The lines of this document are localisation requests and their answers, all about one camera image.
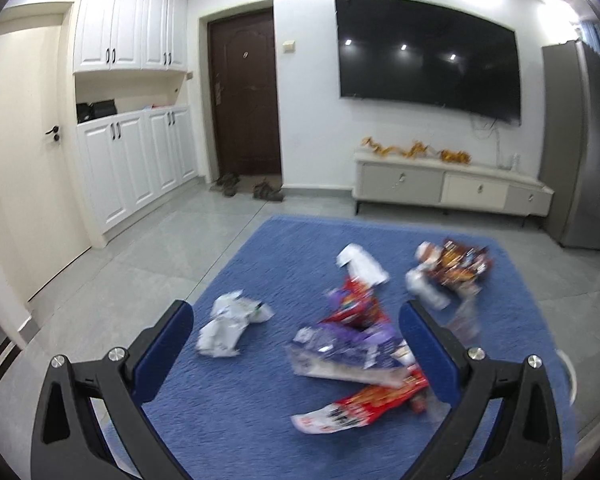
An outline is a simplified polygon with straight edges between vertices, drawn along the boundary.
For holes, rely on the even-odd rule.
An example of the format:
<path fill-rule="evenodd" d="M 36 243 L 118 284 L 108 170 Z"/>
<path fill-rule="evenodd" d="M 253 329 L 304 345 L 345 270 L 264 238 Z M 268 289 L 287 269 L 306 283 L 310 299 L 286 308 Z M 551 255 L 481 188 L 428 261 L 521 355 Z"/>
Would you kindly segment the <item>red white snack wrapper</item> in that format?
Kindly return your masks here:
<path fill-rule="evenodd" d="M 355 394 L 332 402 L 317 411 L 291 416 L 294 428 L 302 434 L 336 434 L 370 426 L 385 412 L 398 408 L 424 392 L 429 382 L 418 368 L 399 388 L 367 386 Z"/>

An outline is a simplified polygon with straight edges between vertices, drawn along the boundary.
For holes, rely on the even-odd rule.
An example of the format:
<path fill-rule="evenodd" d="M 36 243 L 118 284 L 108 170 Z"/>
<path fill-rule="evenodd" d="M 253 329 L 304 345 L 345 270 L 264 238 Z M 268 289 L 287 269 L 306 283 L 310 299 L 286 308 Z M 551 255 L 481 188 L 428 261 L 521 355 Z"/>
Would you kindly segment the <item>white paper wrapper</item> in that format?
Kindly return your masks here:
<path fill-rule="evenodd" d="M 273 316 L 272 308 L 263 301 L 245 297 L 241 290 L 228 292 L 215 299 L 209 322 L 198 333 L 196 350 L 210 358 L 234 358 L 247 327 L 268 322 Z"/>

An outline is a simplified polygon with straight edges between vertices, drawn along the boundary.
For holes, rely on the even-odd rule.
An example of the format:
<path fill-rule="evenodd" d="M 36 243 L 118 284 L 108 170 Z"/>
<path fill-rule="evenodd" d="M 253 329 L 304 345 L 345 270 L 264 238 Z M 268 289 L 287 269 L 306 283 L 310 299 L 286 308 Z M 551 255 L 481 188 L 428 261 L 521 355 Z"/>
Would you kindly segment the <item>brown orange snack bag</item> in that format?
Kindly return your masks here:
<path fill-rule="evenodd" d="M 426 277 L 458 296 L 478 294 L 481 281 L 492 268 L 488 248 L 467 245 L 452 238 L 428 249 L 426 256 L 422 262 Z"/>

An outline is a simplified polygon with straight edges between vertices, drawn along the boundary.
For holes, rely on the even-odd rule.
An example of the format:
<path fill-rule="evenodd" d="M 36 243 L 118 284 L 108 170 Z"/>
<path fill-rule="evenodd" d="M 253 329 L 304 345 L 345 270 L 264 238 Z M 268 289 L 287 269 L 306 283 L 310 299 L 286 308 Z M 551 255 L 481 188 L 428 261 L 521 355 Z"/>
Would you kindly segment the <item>clear plastic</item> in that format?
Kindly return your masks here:
<path fill-rule="evenodd" d="M 449 307 L 451 301 L 445 294 L 439 292 L 433 284 L 428 281 L 422 269 L 414 268 L 405 274 L 406 289 L 414 295 L 422 304 L 431 309 L 441 311 Z"/>

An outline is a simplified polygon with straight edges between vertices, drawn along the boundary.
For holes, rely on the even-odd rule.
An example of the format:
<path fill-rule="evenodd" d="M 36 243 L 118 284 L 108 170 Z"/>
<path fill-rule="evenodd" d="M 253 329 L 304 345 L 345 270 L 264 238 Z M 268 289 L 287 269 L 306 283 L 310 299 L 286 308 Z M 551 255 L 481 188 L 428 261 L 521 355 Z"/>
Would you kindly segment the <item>purple snack bag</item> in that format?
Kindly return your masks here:
<path fill-rule="evenodd" d="M 298 376 L 398 388 L 416 367 L 373 289 L 347 280 L 327 293 L 332 310 L 302 325 L 287 346 Z"/>

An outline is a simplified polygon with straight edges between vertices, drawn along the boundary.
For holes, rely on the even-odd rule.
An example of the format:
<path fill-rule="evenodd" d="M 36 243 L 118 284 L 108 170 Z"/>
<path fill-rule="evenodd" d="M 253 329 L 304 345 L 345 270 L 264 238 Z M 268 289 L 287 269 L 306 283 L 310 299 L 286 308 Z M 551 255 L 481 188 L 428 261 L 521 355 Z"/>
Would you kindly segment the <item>white tissue wad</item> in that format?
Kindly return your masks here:
<path fill-rule="evenodd" d="M 337 255 L 337 266 L 346 268 L 350 278 L 367 287 L 385 284 L 389 274 L 366 250 L 358 244 L 349 244 Z"/>

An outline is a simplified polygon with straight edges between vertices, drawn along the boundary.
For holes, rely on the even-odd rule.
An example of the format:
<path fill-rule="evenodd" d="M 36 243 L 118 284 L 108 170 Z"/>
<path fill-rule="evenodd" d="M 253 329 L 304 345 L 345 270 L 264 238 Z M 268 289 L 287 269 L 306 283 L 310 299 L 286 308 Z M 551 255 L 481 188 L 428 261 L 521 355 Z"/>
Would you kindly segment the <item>cream interior door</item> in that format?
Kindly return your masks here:
<path fill-rule="evenodd" d="M 62 142 L 63 21 L 0 23 L 0 265 L 22 301 L 90 246 Z"/>

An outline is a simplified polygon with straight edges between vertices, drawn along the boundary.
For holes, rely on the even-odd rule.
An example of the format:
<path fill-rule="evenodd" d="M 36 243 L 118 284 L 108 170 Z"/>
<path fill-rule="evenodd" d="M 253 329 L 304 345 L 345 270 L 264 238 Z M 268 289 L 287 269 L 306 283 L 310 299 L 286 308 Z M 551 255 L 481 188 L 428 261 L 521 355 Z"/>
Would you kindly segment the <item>white low tv cabinet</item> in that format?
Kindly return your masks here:
<path fill-rule="evenodd" d="M 516 171 L 440 160 L 354 154 L 352 197 L 357 205 L 384 203 L 544 218 L 554 191 Z"/>

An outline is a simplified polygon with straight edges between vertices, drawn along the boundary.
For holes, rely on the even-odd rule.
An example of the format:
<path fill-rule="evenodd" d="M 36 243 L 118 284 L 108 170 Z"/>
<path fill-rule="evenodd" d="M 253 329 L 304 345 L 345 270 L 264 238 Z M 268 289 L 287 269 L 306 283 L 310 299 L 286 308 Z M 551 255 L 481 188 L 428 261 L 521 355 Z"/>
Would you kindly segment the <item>white router on cabinet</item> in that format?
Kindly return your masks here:
<path fill-rule="evenodd" d="M 518 171 L 520 168 L 520 155 L 518 153 L 510 156 L 510 170 Z"/>

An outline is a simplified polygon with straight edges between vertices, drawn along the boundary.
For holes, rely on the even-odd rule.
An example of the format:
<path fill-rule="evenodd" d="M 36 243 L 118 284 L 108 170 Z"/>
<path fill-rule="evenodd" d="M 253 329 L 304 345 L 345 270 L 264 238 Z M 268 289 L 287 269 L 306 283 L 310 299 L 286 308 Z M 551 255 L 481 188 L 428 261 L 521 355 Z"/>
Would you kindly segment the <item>grey steel refrigerator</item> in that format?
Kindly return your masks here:
<path fill-rule="evenodd" d="M 581 40 L 542 53 L 540 180 L 554 191 L 543 226 L 562 247 L 600 250 L 600 55 Z"/>

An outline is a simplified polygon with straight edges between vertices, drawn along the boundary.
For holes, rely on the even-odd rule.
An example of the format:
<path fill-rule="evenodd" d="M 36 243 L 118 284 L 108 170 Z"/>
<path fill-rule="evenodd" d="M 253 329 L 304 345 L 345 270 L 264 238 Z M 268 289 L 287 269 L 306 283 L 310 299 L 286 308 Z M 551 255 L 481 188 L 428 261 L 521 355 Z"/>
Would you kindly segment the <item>pair of brown shoes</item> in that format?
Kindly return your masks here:
<path fill-rule="evenodd" d="M 234 172 L 223 174 L 215 182 L 215 186 L 222 192 L 225 197 L 233 197 L 237 194 L 240 177 Z"/>

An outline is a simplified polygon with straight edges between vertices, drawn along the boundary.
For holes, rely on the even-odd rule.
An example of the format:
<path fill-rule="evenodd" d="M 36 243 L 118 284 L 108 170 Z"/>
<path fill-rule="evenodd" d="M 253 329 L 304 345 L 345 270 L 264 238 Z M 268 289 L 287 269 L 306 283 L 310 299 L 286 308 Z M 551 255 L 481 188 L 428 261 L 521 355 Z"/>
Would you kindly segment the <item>dark brown entrance door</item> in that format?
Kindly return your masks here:
<path fill-rule="evenodd" d="M 220 174 L 280 176 L 273 9 L 223 18 L 208 33 Z"/>

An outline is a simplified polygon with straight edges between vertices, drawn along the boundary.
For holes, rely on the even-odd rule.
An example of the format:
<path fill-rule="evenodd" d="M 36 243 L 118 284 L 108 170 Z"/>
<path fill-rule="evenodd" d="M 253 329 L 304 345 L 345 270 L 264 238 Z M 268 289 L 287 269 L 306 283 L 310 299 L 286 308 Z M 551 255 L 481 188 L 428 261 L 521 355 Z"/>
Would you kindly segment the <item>black wall television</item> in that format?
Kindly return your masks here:
<path fill-rule="evenodd" d="M 461 110 L 518 126 L 513 30 L 417 0 L 335 0 L 340 94 Z"/>

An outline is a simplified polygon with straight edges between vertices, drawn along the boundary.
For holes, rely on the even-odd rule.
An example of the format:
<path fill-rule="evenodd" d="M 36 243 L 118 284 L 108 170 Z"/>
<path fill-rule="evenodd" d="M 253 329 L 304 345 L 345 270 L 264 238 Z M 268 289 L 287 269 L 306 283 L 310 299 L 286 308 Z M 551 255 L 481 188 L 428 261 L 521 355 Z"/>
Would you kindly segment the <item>white upper wall cabinet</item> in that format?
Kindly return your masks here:
<path fill-rule="evenodd" d="M 187 67 L 188 0 L 80 0 L 73 71 Z"/>

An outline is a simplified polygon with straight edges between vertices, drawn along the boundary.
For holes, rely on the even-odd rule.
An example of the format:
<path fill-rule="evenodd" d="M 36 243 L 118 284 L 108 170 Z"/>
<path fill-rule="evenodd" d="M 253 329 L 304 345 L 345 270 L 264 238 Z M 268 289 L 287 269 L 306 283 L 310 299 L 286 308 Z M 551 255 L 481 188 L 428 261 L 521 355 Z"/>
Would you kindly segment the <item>beige wall switch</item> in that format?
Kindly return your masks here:
<path fill-rule="evenodd" d="M 296 50 L 296 42 L 294 40 L 284 41 L 282 48 L 284 53 L 294 53 Z"/>

